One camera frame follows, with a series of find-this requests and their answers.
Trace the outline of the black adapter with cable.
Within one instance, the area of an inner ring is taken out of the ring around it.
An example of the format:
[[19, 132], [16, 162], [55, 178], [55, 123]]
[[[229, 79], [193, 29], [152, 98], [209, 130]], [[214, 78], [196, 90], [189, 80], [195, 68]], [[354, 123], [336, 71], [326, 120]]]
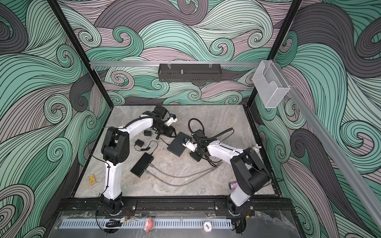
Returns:
[[143, 134], [144, 134], [144, 136], [149, 136], [149, 137], [151, 137], [151, 136], [152, 136], [152, 131], [151, 131], [151, 130], [145, 130], [145, 131], [143, 132]]

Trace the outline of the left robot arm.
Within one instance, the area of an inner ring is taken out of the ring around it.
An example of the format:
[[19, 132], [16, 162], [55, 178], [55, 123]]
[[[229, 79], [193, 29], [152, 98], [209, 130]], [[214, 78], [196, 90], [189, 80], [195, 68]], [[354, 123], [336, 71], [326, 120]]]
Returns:
[[148, 129], [153, 129], [158, 135], [175, 137], [176, 131], [172, 124], [177, 120], [175, 114], [158, 105], [153, 111], [144, 112], [124, 126], [107, 129], [101, 147], [105, 161], [105, 188], [99, 199], [110, 215], [116, 216], [122, 211], [122, 165], [130, 154], [130, 140]]

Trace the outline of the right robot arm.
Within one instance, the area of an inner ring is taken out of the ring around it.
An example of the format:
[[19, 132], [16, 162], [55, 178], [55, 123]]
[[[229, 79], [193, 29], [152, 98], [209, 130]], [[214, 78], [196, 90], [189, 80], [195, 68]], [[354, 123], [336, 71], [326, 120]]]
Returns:
[[270, 172], [259, 157], [261, 147], [256, 145], [254, 148], [239, 149], [218, 140], [218, 137], [233, 132], [233, 128], [208, 138], [205, 135], [204, 125], [196, 118], [188, 121], [188, 129], [192, 139], [183, 140], [183, 146], [191, 151], [190, 156], [194, 160], [205, 159], [216, 166], [217, 163], [210, 159], [215, 157], [231, 165], [238, 185], [230, 194], [227, 207], [232, 215], [240, 215], [245, 203], [272, 180]]

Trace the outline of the small black ribbed switch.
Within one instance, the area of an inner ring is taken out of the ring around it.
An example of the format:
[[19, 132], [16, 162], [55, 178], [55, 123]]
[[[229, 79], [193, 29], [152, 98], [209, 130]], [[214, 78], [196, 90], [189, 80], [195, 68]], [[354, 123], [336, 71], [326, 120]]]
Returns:
[[154, 157], [151, 154], [144, 153], [137, 163], [131, 168], [130, 172], [140, 178], [153, 160]]

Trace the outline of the large black network switch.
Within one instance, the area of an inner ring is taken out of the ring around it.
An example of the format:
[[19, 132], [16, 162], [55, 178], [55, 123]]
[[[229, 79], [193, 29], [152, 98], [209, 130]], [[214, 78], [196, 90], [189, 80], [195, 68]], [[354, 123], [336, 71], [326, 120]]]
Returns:
[[187, 134], [185, 134], [183, 132], [180, 132], [175, 137], [175, 139], [170, 143], [170, 145], [167, 147], [167, 150], [169, 152], [171, 152], [172, 154], [180, 157], [181, 154], [186, 149], [186, 146], [184, 146], [184, 144], [186, 144], [186, 142], [188, 140], [191, 140], [191, 136], [189, 136], [189, 135], [187, 135]]

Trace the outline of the small black power adapter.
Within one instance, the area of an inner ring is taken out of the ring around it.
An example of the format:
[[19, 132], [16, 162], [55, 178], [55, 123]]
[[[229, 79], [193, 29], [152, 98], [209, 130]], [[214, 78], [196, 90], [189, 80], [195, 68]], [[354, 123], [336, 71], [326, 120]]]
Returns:
[[[154, 149], [152, 149], [152, 144], [155, 143], [156, 144], [156, 147]], [[134, 144], [134, 149], [138, 152], [149, 152], [151, 151], [150, 155], [153, 155], [153, 153], [157, 150], [159, 144], [158, 142], [156, 141], [150, 141], [146, 147], [144, 147], [145, 143], [140, 140], [140, 139], [137, 139], [135, 144]]]

